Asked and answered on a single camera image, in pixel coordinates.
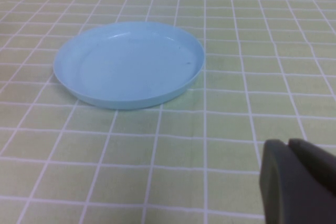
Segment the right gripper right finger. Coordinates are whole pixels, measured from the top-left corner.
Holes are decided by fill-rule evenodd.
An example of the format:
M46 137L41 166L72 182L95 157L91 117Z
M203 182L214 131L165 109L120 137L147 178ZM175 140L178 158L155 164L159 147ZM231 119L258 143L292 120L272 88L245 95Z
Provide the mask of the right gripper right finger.
M310 175L335 196L335 156L299 138L291 138L288 146Z

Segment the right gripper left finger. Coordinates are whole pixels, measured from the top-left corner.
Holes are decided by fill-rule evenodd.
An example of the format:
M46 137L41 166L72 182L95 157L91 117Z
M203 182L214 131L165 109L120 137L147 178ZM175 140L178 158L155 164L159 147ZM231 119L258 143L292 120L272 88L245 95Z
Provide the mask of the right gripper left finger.
M280 140L264 143L259 186L266 223L335 223L335 196Z

